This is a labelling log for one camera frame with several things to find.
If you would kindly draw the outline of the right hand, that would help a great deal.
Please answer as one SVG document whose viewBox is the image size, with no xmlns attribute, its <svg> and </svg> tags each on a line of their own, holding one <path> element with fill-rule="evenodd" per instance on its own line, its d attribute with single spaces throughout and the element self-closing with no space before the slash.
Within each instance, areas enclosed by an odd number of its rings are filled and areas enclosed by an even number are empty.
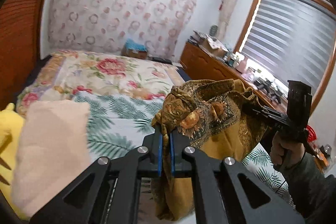
<svg viewBox="0 0 336 224">
<path fill-rule="evenodd" d="M 270 151 L 270 158 L 275 166 L 290 168 L 299 163 L 304 154 L 305 147 L 302 143 L 285 140 L 281 133 L 275 133 Z"/>
</svg>

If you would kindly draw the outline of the grey sleeve forearm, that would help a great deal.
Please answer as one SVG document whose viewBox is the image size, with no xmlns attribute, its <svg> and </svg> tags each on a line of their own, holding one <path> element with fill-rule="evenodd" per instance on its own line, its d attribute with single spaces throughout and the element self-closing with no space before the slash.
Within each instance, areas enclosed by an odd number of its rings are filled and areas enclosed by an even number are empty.
<svg viewBox="0 0 336 224">
<path fill-rule="evenodd" d="M 295 209 L 306 223 L 335 223 L 336 179 L 325 177 L 306 153 L 302 160 L 282 175 L 288 183 Z"/>
</svg>

